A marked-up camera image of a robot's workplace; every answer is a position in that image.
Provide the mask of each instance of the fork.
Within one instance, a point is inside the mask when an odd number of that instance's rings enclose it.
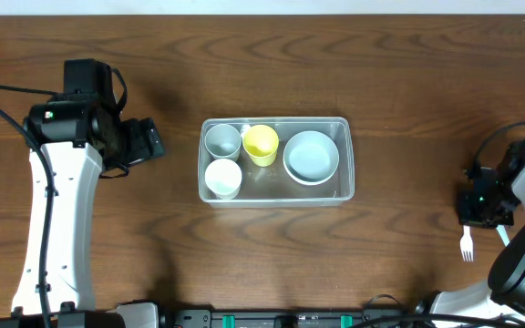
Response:
[[[471,227],[463,226],[463,237],[461,237],[461,255],[463,261],[473,261],[473,239],[471,238]]]

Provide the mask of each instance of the bowl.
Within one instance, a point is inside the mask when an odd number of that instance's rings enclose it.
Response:
[[[293,136],[284,148],[283,164],[295,181],[316,186],[328,181],[339,165],[339,151],[334,141],[317,131]]]

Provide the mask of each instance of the gray cup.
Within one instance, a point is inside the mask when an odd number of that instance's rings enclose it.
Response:
[[[228,124],[219,124],[211,128],[206,133],[204,143],[214,159],[236,161],[241,154],[241,134],[235,127]]]

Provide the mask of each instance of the clear plastic tray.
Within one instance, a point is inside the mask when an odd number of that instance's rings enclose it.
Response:
[[[241,148],[236,161],[242,170],[241,190],[233,200],[218,199],[206,186],[204,172],[213,161],[204,146],[204,137],[210,128],[230,124],[241,131],[242,126],[264,124],[279,135],[277,158],[269,167],[252,163]],[[325,183],[304,186],[293,180],[283,165],[284,146],[299,132],[318,131],[331,138],[339,150],[337,172]],[[273,208],[300,206],[336,206],[350,200],[355,191],[354,149],[349,124],[345,118],[212,118],[201,126],[198,153],[198,184],[200,198],[214,208]]]

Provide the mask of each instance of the wooden table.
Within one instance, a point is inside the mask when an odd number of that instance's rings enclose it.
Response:
[[[525,16],[0,17],[2,84],[61,90],[64,60],[82,57],[121,70],[123,118],[154,118],[168,150],[98,184],[98,308],[146,297],[350,308],[383,292],[414,303],[486,278],[503,248],[495,231],[475,230],[476,259],[464,263],[453,200],[480,141],[525,120]],[[45,100],[0,91],[17,120]],[[201,123],[259,116],[347,118],[354,198],[320,209],[202,203]],[[484,163],[523,137],[492,143]],[[25,258],[27,157],[0,118],[0,316]]]

